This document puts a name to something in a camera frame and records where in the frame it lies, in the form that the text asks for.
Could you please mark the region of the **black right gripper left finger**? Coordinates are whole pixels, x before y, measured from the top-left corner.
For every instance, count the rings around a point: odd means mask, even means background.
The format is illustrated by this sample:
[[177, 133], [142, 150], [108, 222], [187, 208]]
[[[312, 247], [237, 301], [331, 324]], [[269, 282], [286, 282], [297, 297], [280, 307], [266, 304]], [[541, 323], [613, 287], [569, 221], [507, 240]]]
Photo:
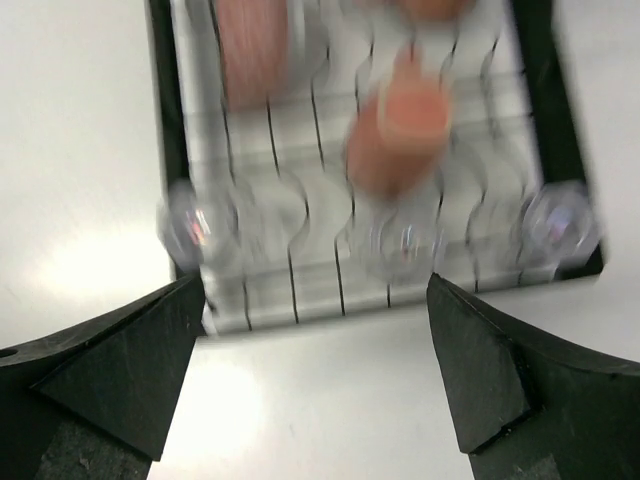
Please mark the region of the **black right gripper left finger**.
[[188, 275], [1, 351], [4, 479], [144, 479], [160, 460], [201, 325]]

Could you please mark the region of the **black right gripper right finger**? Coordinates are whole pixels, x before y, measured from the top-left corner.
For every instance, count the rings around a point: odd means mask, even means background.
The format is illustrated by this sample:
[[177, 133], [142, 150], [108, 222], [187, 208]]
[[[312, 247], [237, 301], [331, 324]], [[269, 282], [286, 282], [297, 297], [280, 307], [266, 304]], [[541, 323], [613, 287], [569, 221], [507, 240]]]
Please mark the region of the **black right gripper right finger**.
[[638, 478], [638, 363], [529, 325], [437, 274], [426, 299], [475, 478]]

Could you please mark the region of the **clear glass cup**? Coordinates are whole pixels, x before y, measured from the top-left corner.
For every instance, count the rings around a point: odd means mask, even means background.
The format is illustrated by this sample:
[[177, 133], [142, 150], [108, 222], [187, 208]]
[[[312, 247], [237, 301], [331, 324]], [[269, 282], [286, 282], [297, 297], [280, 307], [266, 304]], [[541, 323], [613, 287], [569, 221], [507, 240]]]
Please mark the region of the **clear glass cup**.
[[175, 182], [158, 209], [158, 236], [182, 272], [208, 268], [227, 274], [239, 257], [238, 212], [228, 189], [198, 190]]
[[578, 181], [544, 185], [523, 209], [519, 239], [526, 267], [584, 265], [600, 240], [586, 186]]
[[425, 218], [400, 214], [347, 224], [350, 257], [373, 278], [390, 285], [426, 282], [444, 253], [441, 229]]

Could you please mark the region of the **small pink cup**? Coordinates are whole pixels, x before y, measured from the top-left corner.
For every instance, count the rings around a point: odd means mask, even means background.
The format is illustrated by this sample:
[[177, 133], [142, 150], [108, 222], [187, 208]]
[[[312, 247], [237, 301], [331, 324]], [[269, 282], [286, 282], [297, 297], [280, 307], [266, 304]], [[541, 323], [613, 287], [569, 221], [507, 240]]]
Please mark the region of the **small pink cup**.
[[410, 192], [443, 155], [452, 119], [449, 85], [423, 70], [419, 47], [404, 47], [352, 124], [345, 149], [348, 180], [378, 199]]

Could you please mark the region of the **black white patterned bowl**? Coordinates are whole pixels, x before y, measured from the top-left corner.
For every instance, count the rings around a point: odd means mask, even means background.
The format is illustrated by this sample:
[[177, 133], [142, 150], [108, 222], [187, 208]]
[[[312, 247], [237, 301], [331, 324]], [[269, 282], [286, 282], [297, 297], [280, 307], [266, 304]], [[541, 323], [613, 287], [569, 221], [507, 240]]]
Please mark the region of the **black white patterned bowl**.
[[287, 83], [289, 14], [285, 1], [214, 3], [228, 108], [259, 107]]

